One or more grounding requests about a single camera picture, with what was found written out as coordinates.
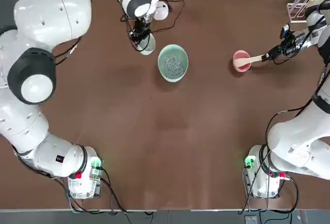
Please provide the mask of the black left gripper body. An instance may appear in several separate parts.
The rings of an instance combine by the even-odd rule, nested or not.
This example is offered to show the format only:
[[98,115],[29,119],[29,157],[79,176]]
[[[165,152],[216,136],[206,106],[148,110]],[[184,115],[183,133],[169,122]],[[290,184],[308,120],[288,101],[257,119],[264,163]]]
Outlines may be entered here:
[[144,19],[135,19],[133,25],[133,36],[146,36],[151,32],[150,23],[145,21]]

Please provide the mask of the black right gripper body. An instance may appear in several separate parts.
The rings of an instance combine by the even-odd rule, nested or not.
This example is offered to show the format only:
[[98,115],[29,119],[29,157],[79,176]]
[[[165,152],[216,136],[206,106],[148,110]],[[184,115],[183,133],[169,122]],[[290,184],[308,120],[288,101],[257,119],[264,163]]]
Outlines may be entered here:
[[280,54],[297,54],[299,48],[298,39],[301,38],[300,31],[282,31],[280,34]]

